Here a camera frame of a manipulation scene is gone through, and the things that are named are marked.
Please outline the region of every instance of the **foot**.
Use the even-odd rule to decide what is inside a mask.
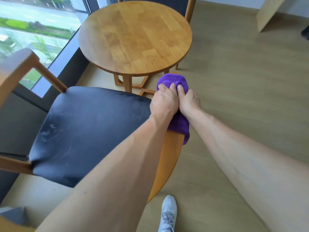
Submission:
[[[165,197],[162,204],[162,214],[159,232],[174,232],[177,217],[177,204],[171,195]]]

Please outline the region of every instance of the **left hand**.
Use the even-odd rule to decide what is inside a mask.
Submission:
[[[154,94],[150,103],[150,111],[152,115],[169,116],[172,118],[179,107],[179,98],[177,95],[176,85],[171,84],[167,88],[164,84],[160,84],[159,90]]]

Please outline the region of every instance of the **shoelace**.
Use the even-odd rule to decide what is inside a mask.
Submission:
[[[162,219],[165,224],[173,225],[174,217],[171,213],[162,213]]]

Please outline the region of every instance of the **hand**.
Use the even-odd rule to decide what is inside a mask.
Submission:
[[[172,119],[179,106],[176,85],[172,83],[170,88],[167,88],[164,84],[160,84],[158,87],[159,90],[154,94],[150,103],[151,114],[157,117],[168,116]]]
[[[185,94],[183,87],[181,85],[178,85],[177,91],[179,96],[180,112],[187,119],[189,119],[195,111],[201,110],[201,101],[192,89],[189,89],[188,93]]]

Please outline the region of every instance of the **floor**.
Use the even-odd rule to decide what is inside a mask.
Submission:
[[[257,32],[256,10],[197,1],[193,42],[179,72],[203,108],[233,129],[309,163],[308,20],[275,17]],[[147,84],[155,89],[162,74]],[[89,65],[79,85],[124,90],[113,76]],[[157,231],[167,194],[178,204],[176,232],[268,231],[190,130],[171,178],[146,206],[137,231]],[[37,226],[71,189],[20,175],[2,206],[26,205]]]

